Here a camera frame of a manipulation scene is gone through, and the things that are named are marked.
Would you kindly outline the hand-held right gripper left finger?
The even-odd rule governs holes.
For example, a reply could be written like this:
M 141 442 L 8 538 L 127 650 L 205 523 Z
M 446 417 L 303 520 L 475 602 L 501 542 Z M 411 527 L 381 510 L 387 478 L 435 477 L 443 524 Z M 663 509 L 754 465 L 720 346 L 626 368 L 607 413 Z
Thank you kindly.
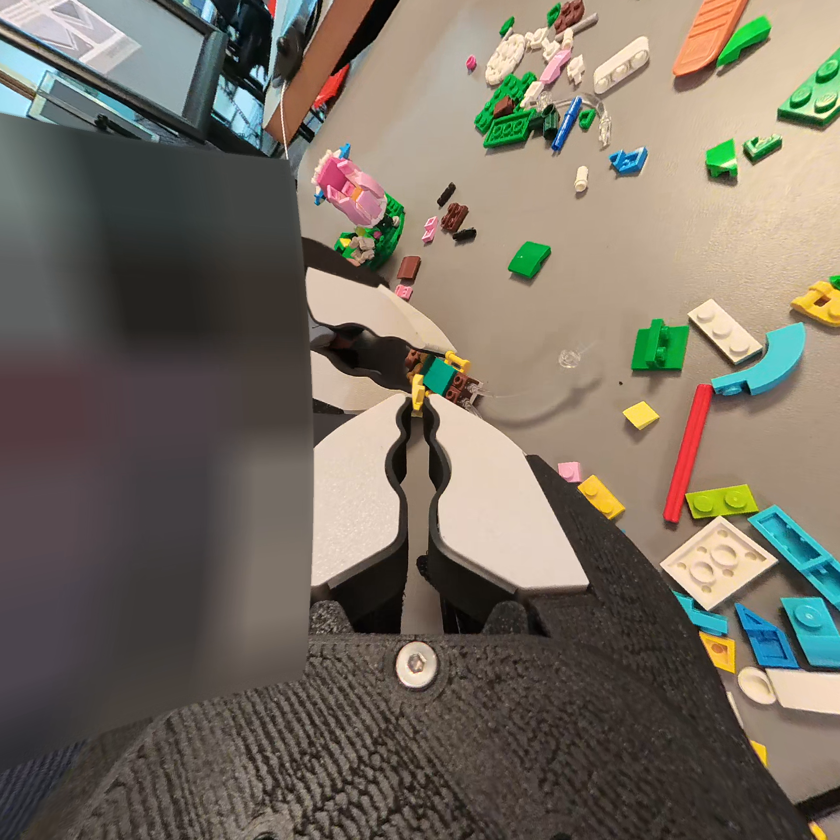
M 356 632 L 399 632 L 408 567 L 410 397 L 346 416 L 313 449 L 311 602 L 338 603 Z

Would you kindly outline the small multicolour brick assembly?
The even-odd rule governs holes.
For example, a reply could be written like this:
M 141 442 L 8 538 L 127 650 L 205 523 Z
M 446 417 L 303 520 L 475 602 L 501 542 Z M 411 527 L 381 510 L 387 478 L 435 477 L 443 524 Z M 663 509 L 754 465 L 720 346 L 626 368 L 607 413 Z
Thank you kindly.
M 412 416 L 420 417 L 424 402 L 432 394 L 442 396 L 475 416 L 476 406 L 487 390 L 470 375 L 471 363 L 448 351 L 444 357 L 419 350 L 409 350 L 404 360 L 406 378 L 412 388 Z

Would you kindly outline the pink flower brick model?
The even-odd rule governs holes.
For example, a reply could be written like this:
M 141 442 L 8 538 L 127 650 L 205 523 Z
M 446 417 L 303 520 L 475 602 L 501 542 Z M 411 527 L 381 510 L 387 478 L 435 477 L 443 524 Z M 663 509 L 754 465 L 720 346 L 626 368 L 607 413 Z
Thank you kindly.
M 403 234 L 404 206 L 351 160 L 348 143 L 326 151 L 311 183 L 315 204 L 332 205 L 350 222 L 351 229 L 338 237 L 333 249 L 355 266 L 381 268 Z

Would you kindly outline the yellow studded plate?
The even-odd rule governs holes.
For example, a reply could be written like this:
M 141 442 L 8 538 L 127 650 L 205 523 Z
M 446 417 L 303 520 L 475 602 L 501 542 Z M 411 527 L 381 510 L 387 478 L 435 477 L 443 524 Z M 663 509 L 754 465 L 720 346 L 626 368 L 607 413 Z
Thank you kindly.
M 618 518 L 625 511 L 624 504 L 614 496 L 598 476 L 593 475 L 584 479 L 577 489 L 608 520 Z

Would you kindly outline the brown wooden board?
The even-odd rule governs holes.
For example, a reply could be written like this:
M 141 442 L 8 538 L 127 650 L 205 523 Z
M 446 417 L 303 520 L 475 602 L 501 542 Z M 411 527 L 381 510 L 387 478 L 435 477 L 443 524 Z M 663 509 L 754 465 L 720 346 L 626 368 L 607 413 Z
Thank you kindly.
M 348 65 L 381 33 L 397 1 L 278 1 L 272 2 L 271 66 L 266 89 L 263 130 L 283 151 L 310 113 L 328 79 Z M 277 42 L 302 35 L 302 57 L 297 72 L 276 81 Z

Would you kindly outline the red bar brick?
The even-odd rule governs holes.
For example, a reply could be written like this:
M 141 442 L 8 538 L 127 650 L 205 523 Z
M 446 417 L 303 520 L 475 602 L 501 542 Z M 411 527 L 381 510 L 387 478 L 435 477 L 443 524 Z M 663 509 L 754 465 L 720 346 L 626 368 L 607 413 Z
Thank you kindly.
M 696 388 L 663 511 L 663 520 L 668 524 L 679 522 L 714 394 L 711 384 Z

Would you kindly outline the lime studded plate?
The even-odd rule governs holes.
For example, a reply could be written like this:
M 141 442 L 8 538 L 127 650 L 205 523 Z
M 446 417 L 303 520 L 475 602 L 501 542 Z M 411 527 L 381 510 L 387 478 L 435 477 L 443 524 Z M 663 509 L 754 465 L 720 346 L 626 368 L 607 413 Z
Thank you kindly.
M 693 519 L 749 516 L 760 508 L 746 484 L 686 494 L 686 503 Z

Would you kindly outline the pile of blue white bricks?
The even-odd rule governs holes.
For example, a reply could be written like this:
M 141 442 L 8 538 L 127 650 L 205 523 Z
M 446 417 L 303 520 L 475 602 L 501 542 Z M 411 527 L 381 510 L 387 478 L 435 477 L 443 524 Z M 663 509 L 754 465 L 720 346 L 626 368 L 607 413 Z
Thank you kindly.
M 795 795 L 838 783 L 838 562 L 779 507 L 711 519 L 662 563 L 737 722 Z

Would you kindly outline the pile of mixed bricks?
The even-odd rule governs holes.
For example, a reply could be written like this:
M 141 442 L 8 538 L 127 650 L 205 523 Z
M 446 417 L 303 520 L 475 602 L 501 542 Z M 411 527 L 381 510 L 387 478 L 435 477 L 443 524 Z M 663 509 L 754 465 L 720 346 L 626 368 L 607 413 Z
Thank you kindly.
M 500 28 L 500 42 L 510 32 L 518 33 L 524 35 L 526 49 L 519 66 L 499 86 L 487 86 L 490 97 L 474 118 L 485 148 L 519 144 L 538 133 L 552 143 L 572 100 L 556 99 L 554 85 L 563 74 L 574 88 L 581 84 L 585 61 L 583 55 L 574 53 L 574 37 L 596 22 L 597 15 L 586 15 L 585 4 L 579 1 L 553 5 L 546 25 L 525 34 L 515 30 L 515 18 L 509 17 Z M 605 148 L 611 136 L 611 118 L 598 96 L 580 96 L 583 105 L 576 122 L 587 130 L 598 120 L 599 141 Z

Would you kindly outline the green clip plate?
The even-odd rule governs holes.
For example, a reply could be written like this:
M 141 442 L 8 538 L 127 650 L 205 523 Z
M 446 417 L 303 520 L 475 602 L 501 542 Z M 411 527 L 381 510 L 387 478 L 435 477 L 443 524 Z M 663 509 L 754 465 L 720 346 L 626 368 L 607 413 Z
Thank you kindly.
M 631 361 L 632 371 L 682 371 L 690 326 L 668 325 L 655 318 L 637 332 Z

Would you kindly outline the grey display panel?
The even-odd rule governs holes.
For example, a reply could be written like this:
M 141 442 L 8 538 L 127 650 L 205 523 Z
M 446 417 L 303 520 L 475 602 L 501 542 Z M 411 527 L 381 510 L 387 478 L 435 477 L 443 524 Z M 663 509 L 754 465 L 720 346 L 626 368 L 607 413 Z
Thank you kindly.
M 2 43 L 204 142 L 228 37 L 179 2 L 1 2 Z

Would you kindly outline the light blue arch brick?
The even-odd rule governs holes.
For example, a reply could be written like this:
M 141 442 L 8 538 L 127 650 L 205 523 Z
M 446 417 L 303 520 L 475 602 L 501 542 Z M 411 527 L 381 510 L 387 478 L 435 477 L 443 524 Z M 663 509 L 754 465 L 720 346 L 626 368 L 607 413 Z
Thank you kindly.
M 719 376 L 710 387 L 720 396 L 748 393 L 758 396 L 784 382 L 802 360 L 805 350 L 806 328 L 795 322 L 766 333 L 766 348 L 762 359 L 743 371 Z

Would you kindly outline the green wedge brick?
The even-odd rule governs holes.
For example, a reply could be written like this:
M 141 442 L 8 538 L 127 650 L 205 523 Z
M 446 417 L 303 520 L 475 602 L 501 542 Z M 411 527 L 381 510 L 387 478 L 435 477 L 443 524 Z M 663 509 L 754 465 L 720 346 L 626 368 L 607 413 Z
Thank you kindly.
M 735 140 L 730 138 L 707 149 L 705 166 L 710 179 L 725 177 L 736 181 L 739 176 L 739 160 Z

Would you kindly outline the orange brick separator tool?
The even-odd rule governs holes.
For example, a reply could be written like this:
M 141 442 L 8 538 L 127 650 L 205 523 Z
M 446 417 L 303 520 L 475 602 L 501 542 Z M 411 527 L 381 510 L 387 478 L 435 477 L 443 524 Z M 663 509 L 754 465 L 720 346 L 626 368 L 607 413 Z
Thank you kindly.
M 675 59 L 673 76 L 686 77 L 715 61 L 747 4 L 748 1 L 703 1 Z

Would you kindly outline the large green studded plate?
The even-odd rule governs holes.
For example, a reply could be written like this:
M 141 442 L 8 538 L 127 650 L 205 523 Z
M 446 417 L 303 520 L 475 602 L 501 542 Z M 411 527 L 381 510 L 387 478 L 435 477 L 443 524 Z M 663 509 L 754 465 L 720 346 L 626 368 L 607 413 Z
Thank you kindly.
M 839 50 L 777 108 L 777 119 L 824 129 L 839 114 Z

